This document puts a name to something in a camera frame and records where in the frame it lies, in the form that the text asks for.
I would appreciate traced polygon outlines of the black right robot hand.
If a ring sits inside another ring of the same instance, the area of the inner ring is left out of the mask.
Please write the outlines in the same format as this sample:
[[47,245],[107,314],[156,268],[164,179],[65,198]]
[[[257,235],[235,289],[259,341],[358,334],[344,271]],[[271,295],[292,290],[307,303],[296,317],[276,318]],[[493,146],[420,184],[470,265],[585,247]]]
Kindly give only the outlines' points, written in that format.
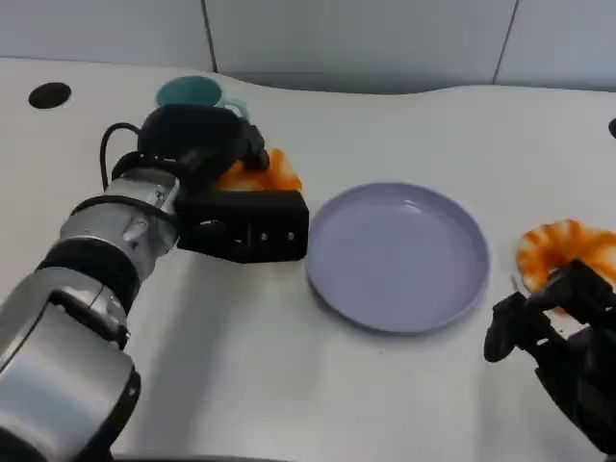
[[615,458],[615,293],[580,260],[545,287],[493,308],[483,354],[490,363],[519,349],[552,402],[602,453]]

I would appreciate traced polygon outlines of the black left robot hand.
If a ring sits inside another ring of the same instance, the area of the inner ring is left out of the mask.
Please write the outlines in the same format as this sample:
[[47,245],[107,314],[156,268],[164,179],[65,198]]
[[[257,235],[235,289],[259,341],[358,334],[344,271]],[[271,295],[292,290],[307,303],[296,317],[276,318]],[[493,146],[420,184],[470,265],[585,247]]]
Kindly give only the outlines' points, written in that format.
[[265,171],[270,157],[257,127],[230,110],[165,105],[145,120],[138,152],[190,192],[208,190],[237,162]]

